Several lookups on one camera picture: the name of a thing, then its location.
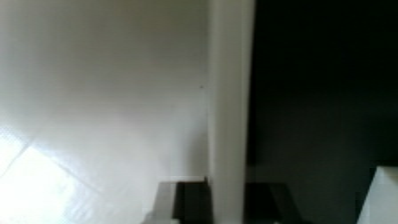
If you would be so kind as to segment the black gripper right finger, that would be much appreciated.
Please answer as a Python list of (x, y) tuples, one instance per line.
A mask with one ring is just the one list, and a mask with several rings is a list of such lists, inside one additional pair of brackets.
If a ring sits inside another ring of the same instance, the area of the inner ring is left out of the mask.
[(245, 184), (243, 224), (311, 224), (284, 183)]

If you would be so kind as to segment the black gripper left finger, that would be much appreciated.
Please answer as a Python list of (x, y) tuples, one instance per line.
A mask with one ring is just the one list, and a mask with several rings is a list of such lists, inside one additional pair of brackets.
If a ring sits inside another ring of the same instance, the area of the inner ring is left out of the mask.
[(140, 224), (208, 224), (208, 183), (161, 182)]

